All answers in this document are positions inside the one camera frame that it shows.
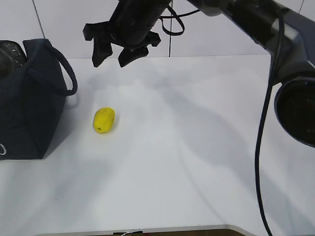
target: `yellow lemon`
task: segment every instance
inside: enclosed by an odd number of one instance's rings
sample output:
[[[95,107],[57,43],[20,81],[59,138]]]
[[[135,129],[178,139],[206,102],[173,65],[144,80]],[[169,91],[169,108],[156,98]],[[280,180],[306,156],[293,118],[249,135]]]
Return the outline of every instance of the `yellow lemon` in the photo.
[[[110,107],[99,109],[93,121],[94,130],[99,133],[106,133],[111,130],[115,120],[115,111]]]

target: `table surface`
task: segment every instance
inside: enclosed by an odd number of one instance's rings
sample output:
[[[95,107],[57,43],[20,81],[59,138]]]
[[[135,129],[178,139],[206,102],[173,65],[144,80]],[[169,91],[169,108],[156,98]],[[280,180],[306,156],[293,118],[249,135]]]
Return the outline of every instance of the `table surface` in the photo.
[[[266,235],[253,160],[268,56],[151,58],[123,69],[116,59],[98,69],[89,59],[70,63],[79,90],[50,155],[0,162],[2,236],[218,228]],[[102,107],[117,115],[100,135],[92,122]],[[260,163],[274,235],[315,234],[314,155],[283,131],[272,100]]]

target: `black cable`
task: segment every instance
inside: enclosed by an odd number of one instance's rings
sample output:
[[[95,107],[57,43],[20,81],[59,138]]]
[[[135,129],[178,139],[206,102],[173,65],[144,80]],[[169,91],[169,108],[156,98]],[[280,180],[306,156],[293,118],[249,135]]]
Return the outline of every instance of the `black cable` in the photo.
[[[181,20],[181,18],[176,14],[176,12],[174,11],[174,9],[170,6],[167,6],[167,10],[169,10],[169,12],[174,16],[173,18],[175,18],[177,20],[177,22],[180,24],[180,26],[182,27],[182,31],[180,32],[172,32],[169,31],[167,28],[165,28],[164,26],[164,22],[163,22],[163,17],[160,17],[159,19],[162,21],[162,29],[163,31],[170,35],[170,36],[179,36],[182,35],[185,32],[185,25],[183,23],[183,21]]]
[[[195,13],[199,12],[199,11],[200,10],[194,10],[194,11],[182,14],[182,15],[178,15],[178,17],[182,18],[182,17],[185,17],[185,16],[190,16],[192,14],[195,14]],[[160,18],[162,18],[162,19],[174,19],[175,16],[160,16]]]
[[[160,16],[159,19],[162,21],[162,29],[163,29],[163,31],[166,34],[170,35],[170,36],[179,36],[179,35],[182,35],[185,32],[185,25],[184,25],[183,21],[181,20],[181,17],[190,16],[190,15],[195,14],[195,13],[200,11],[200,10],[195,10],[195,11],[191,11],[191,12],[188,12],[188,13],[185,13],[185,14],[182,14],[182,15],[177,15],[177,13],[174,11],[174,9],[172,7],[167,6],[167,9],[172,14],[172,16]],[[177,22],[182,27],[182,31],[180,31],[180,32],[169,31],[164,26],[164,22],[163,22],[164,19],[176,19]]]
[[[278,16],[279,33],[278,33],[277,48],[276,48],[273,60],[271,62],[268,87],[267,87],[265,101],[264,101],[264,105],[263,105],[262,112],[261,112],[261,118],[260,118],[260,122],[259,122],[256,148],[255,148],[255,164],[254,164],[254,166],[255,166],[256,193],[257,193],[257,200],[258,200],[258,206],[259,206],[261,219],[262,219],[262,222],[265,226],[265,229],[266,229],[268,235],[273,236],[271,233],[271,230],[269,228],[266,216],[265,216],[263,202],[262,202],[262,198],[261,198],[260,174],[259,174],[259,155],[260,155],[260,147],[261,147],[261,139],[262,139],[263,129],[265,126],[267,111],[268,111],[269,102],[270,102],[270,98],[271,98],[273,81],[274,81],[274,78],[277,74],[278,63],[279,63],[279,59],[280,59],[280,55],[281,55],[281,49],[282,49],[282,45],[283,45],[283,41],[284,41],[284,18],[283,18],[283,14],[282,14],[282,11],[279,8],[279,6],[275,2],[273,2],[272,0],[269,0],[269,1],[270,1],[270,4],[272,5],[272,7],[276,10],[276,13]]]

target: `navy bag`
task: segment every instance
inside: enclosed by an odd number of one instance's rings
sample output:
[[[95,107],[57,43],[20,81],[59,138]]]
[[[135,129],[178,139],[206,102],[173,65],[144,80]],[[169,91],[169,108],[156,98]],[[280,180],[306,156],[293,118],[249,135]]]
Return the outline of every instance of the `navy bag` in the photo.
[[[78,88],[70,64],[48,39],[27,40],[23,44],[26,62],[0,78],[0,160],[42,159],[57,128],[65,98],[74,95]],[[67,90],[60,64],[72,80],[71,90]]]

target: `white wall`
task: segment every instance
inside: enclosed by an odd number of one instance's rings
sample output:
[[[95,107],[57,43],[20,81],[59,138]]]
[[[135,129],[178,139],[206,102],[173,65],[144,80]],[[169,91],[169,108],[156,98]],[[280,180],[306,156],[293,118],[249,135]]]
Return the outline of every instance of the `white wall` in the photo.
[[[315,0],[305,0],[301,14],[315,21]]]
[[[91,58],[93,42],[84,40],[84,25],[108,21],[117,3],[118,0],[35,0],[45,36],[67,58]],[[169,36],[163,33],[160,23],[153,31],[160,34],[162,42],[156,48],[148,47],[149,56],[167,57]],[[114,46],[112,57],[117,58],[121,50]]]
[[[0,40],[42,38],[32,0],[0,0]]]
[[[173,0],[178,14],[195,8],[186,0]],[[299,11],[303,0],[279,0]],[[35,0],[43,31],[52,44],[68,58],[91,58],[93,42],[83,37],[85,23],[107,21],[118,0]],[[315,20],[315,0],[305,0],[301,13]],[[186,31],[171,38],[171,56],[217,56],[265,54],[248,36],[223,15],[207,17],[202,13],[182,18]],[[32,0],[0,0],[0,40],[22,43],[25,39],[42,37]],[[174,20],[172,30],[180,30]],[[169,36],[161,29],[160,21],[153,31],[162,39],[156,48],[149,46],[150,57],[169,56]],[[121,48],[114,46],[113,57]]]
[[[303,0],[278,0],[283,5],[299,11]],[[174,0],[173,5],[178,14],[195,10],[186,0]],[[223,15],[208,17],[199,12],[184,17],[186,31],[182,36],[172,37],[171,56],[217,56],[265,54],[250,37]],[[173,29],[180,30],[173,21]]]

